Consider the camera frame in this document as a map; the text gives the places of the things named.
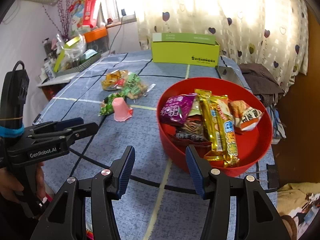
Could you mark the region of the left hand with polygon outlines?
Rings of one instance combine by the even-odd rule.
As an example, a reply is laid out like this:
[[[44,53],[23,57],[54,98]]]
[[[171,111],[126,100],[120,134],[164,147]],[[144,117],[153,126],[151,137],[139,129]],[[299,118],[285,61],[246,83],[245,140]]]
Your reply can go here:
[[[44,183],[44,172],[42,167],[44,162],[40,162],[36,167],[36,182],[37,182],[37,197],[40,200],[46,196],[46,189]],[[1,168],[0,175],[1,195],[9,201],[19,203],[18,198],[15,195],[15,191],[23,191],[24,187],[22,184],[10,174],[6,168]]]

